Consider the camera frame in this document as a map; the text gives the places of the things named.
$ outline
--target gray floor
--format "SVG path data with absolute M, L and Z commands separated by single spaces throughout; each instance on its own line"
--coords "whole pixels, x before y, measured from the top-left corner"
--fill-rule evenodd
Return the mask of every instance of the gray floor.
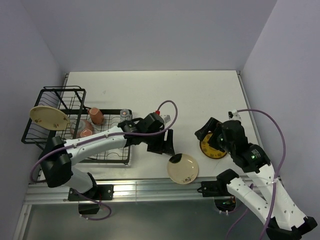
M 35 205 L 24 240 L 223 240 L 229 226 L 245 210 L 243 207 L 229 216 L 219 215 L 212 199 L 110 206 L 113 212 L 109 219 L 86 221 L 79 218 L 75 204 Z M 229 240 L 256 240 L 262 227 L 249 212 Z

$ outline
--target white tabletop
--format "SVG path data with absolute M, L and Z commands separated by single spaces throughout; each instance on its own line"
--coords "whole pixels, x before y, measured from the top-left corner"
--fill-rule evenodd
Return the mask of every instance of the white tabletop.
M 206 157 L 194 134 L 210 117 L 224 122 L 228 120 L 228 111 L 247 108 L 236 71 L 71 72 L 67 85 L 78 85 L 86 90 L 86 106 L 131 109 L 134 118 L 144 118 L 163 101 L 173 100 L 178 107 L 178 118 L 172 127 L 174 150 L 197 160 L 198 177 L 215 177 L 226 169 L 244 175 L 229 155 L 220 160 Z M 161 114 L 169 114 L 173 119 L 174 107 L 165 104 Z M 242 112 L 241 118 L 248 140 L 257 144 L 249 114 Z M 161 179 L 168 178 L 169 158 L 165 154 L 147 152 L 147 146 L 142 143 L 131 147 L 127 167 L 106 167 L 103 164 L 97 167 L 81 163 L 77 167 L 90 172 L 96 179 Z

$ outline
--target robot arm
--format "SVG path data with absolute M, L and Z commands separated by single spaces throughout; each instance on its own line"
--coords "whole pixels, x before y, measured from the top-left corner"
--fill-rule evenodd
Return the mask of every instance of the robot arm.
M 229 112 L 229 119 L 220 122 L 211 117 L 203 128 L 195 132 L 198 140 L 203 141 L 208 132 L 209 146 L 228 152 L 233 162 L 254 182 L 263 198 L 247 187 L 241 178 L 231 169 L 217 176 L 218 185 L 239 198 L 265 224 L 273 195 L 274 168 L 258 145 L 248 142 L 241 118 L 235 110 Z M 307 217 L 293 202 L 280 181 L 276 181 L 276 195 L 271 221 L 267 234 L 272 240 L 295 240 L 317 226 L 313 217 Z
M 113 135 L 112 133 L 157 133 L 164 129 L 168 122 L 168 116 L 161 117 L 157 113 L 150 113 L 146 118 L 137 118 L 120 122 L 109 130 L 78 139 L 62 140 L 59 136 L 51 138 L 40 157 L 54 150 L 65 147 L 65 150 L 52 154 L 40 163 L 49 188 L 61 185 L 77 190 L 88 198 L 97 194 L 97 184 L 93 176 L 87 172 L 81 172 L 74 167 L 82 160 L 98 153 L 112 149 L 119 149 L 131 145 L 147 144 L 147 151 L 157 154 L 175 154 L 173 147 L 173 130 L 168 129 L 165 140 L 165 132 L 153 136 Z

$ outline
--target wire basket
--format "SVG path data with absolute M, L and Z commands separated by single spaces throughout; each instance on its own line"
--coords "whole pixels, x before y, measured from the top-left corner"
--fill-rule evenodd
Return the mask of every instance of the wire basket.
M 95 134 L 104 132 L 112 127 L 116 127 L 118 123 L 121 122 L 120 111 L 121 109 L 100 109 L 104 116 L 104 121 L 102 125 L 95 125 L 92 123 L 90 115 L 87 110 L 82 111 L 80 119 L 87 120 L 93 126 L 93 131 Z M 70 121 L 77 119 L 76 114 L 68 115 Z M 60 136 L 62 139 L 72 139 L 73 135 L 70 132 L 70 129 L 63 131 L 57 131 L 56 136 Z M 128 164 L 130 160 L 130 146 L 122 147 L 119 149 L 112 149 L 105 152 L 100 152 L 94 156 L 88 157 L 81 161 L 81 163 L 99 163 L 99 164 Z
M 91 123 L 94 133 L 106 131 L 117 126 L 121 121 L 121 109 L 100 109 L 104 115 L 104 122 L 97 126 L 92 123 L 88 109 L 85 106 L 86 90 L 80 86 L 52 86 L 44 87 L 35 102 L 36 106 L 50 106 L 64 112 L 70 119 L 70 123 L 65 130 L 55 131 L 47 130 L 29 119 L 21 141 L 24 144 L 35 144 L 44 150 L 49 138 L 60 136 L 63 140 L 77 138 L 77 132 L 80 120 L 87 120 Z M 88 157 L 81 163 L 108 163 L 108 164 L 128 164 L 130 160 L 130 146 L 119 149 L 112 149 Z
M 45 86 L 39 93 L 34 106 L 50 106 L 57 108 L 66 115 L 74 115 L 77 119 L 75 131 L 71 139 L 76 138 L 81 113 L 86 111 L 84 106 L 86 90 L 80 86 Z M 35 144 L 44 150 L 49 138 L 63 131 L 45 129 L 34 122 L 31 118 L 25 127 L 21 141 L 24 144 Z

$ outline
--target white wall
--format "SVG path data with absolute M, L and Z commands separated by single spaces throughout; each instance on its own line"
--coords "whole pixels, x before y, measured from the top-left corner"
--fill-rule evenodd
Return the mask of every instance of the white wall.
M 68 71 L 240 70 L 276 0 L 21 0 Z
M 21 143 L 43 86 L 62 83 L 62 72 L 18 0 L 0 1 L 0 238 L 12 239 L 40 151 Z
M 320 222 L 320 1 L 279 0 L 245 64 L 252 108 L 270 113 L 284 131 L 287 157 L 280 172 L 300 208 Z M 256 115 L 273 163 L 282 145 L 273 124 Z M 318 239 L 320 227 L 304 239 Z

